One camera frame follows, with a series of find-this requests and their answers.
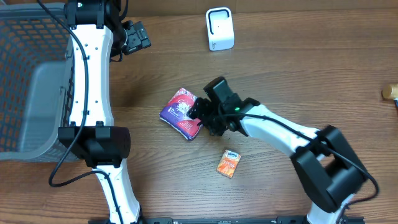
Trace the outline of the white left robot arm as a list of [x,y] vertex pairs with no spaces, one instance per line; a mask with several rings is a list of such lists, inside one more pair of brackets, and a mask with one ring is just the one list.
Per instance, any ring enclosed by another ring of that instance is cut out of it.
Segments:
[[150,47],[141,22],[126,21],[121,1],[68,1],[65,27],[73,43],[74,91],[69,124],[58,140],[85,161],[103,189],[109,218],[105,223],[144,223],[127,169],[131,135],[114,124],[109,90],[109,64]]

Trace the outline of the grey plastic basket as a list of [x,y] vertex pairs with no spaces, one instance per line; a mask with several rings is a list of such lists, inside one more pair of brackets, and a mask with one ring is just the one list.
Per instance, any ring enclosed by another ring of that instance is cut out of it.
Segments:
[[73,103],[73,44],[62,3],[1,6],[1,160],[57,162]]

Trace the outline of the small orange juice carton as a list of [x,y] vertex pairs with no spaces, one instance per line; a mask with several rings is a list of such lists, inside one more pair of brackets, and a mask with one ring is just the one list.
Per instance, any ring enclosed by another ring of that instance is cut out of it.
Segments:
[[239,164],[241,155],[237,152],[225,150],[219,164],[217,165],[216,171],[228,178],[232,178],[234,172]]

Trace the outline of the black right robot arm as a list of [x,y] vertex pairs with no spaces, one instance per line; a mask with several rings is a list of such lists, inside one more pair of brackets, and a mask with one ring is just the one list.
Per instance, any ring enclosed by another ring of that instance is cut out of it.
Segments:
[[260,139],[288,156],[312,201],[304,223],[346,223],[345,210],[367,180],[366,168],[342,132],[328,125],[309,128],[291,122],[253,98],[240,99],[224,77],[204,88],[188,111],[213,136],[225,131]]

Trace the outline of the red purple pouch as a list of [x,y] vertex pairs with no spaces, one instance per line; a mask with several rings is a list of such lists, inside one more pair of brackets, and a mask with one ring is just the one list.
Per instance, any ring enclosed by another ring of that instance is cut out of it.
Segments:
[[188,116],[188,111],[193,107],[196,99],[193,93],[180,88],[159,113],[162,121],[171,125],[188,141],[194,140],[202,127],[199,125],[201,121],[198,118],[191,119]]

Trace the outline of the white tube gold cap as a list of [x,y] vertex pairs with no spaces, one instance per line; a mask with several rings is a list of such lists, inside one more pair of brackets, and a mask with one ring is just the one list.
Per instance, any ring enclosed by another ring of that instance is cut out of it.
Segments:
[[382,90],[382,96],[385,99],[398,99],[398,84],[388,84]]

